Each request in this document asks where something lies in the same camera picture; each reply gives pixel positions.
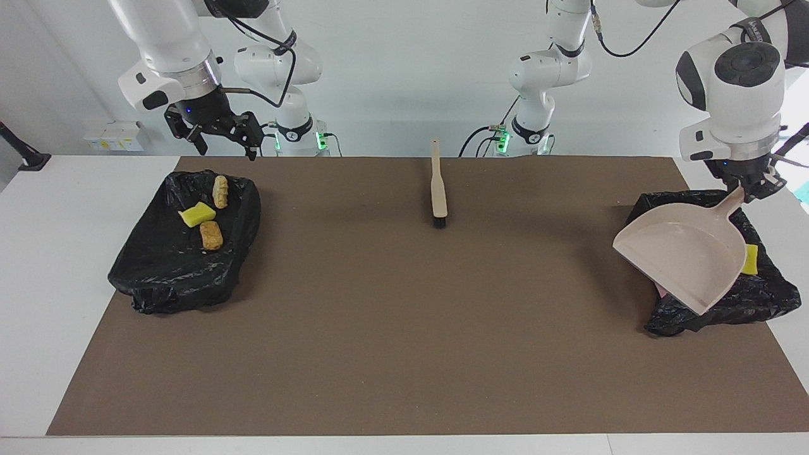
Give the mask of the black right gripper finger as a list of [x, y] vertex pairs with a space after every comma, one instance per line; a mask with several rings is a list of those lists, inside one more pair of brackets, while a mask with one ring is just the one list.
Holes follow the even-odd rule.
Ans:
[[265, 132], [253, 112], [231, 116], [230, 139], [245, 149], [246, 158], [253, 162], [262, 152]]
[[184, 140], [193, 144], [199, 155], [206, 155], [208, 145], [202, 137], [202, 127], [188, 126], [178, 110], [165, 110], [164, 120], [170, 129], [171, 135], [175, 139]]

